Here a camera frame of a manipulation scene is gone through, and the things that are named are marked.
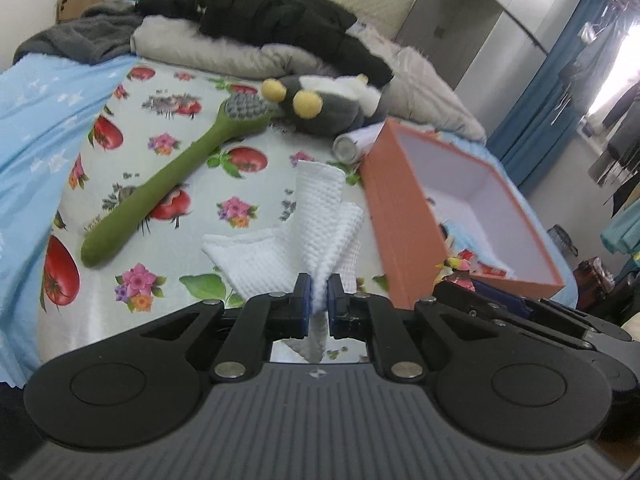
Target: window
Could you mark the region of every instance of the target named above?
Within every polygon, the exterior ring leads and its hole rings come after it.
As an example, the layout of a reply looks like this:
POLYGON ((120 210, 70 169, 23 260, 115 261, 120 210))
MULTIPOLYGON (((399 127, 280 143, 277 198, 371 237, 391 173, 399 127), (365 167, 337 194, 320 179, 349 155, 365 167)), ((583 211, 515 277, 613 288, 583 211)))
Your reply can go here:
POLYGON ((609 104, 616 95, 626 91, 640 79, 640 25, 633 25, 623 40, 620 51, 611 72, 602 85, 588 116, 593 115, 604 105, 609 104))

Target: cardboard box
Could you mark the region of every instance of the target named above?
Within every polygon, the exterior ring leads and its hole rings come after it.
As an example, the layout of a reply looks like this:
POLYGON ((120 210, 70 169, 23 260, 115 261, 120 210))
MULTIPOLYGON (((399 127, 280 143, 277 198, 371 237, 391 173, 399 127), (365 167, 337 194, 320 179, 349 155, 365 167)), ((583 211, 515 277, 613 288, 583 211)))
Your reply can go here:
POLYGON ((58 0, 56 22, 68 22, 79 18, 93 4, 99 4, 103 0, 58 0))
POLYGON ((396 307, 412 309, 429 296, 436 265, 449 256, 436 216, 462 225, 515 274, 473 274, 475 279, 531 298, 550 298, 564 287, 510 186, 485 162, 433 134, 388 120, 360 174, 396 307))

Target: metal pivot screw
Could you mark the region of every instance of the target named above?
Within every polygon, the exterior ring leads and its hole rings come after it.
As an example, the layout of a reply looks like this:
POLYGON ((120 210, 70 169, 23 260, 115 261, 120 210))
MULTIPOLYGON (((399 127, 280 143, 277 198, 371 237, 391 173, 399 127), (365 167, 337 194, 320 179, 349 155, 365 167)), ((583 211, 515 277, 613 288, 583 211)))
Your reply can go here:
POLYGON ((411 361, 400 361, 391 367, 391 373, 401 379, 413 379, 422 375, 422 367, 411 361))
POLYGON ((218 363, 213 371, 218 377, 225 379, 237 379, 246 373, 246 367, 236 361, 224 361, 218 363))

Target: green scrub brush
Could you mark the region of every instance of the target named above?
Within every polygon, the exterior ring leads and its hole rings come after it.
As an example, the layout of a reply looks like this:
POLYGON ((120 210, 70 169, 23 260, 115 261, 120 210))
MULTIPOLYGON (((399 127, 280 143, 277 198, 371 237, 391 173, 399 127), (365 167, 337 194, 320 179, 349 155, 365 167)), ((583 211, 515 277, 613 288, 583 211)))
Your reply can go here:
POLYGON ((85 237, 80 258, 87 267, 111 260, 151 210, 202 165, 223 142, 260 132, 273 115, 257 94, 236 93, 220 105, 210 130, 121 202, 85 237))

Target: blue curtain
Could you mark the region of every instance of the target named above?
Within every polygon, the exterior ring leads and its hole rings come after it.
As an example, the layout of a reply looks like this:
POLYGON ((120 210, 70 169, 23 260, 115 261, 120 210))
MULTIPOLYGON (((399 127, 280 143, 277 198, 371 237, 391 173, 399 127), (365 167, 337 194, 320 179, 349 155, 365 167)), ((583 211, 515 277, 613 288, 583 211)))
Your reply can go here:
POLYGON ((597 22, 609 1, 580 0, 540 70, 487 141, 523 194, 536 187, 575 133, 580 114, 570 104, 551 125, 564 93, 558 74, 584 48, 578 38, 582 26, 597 22))

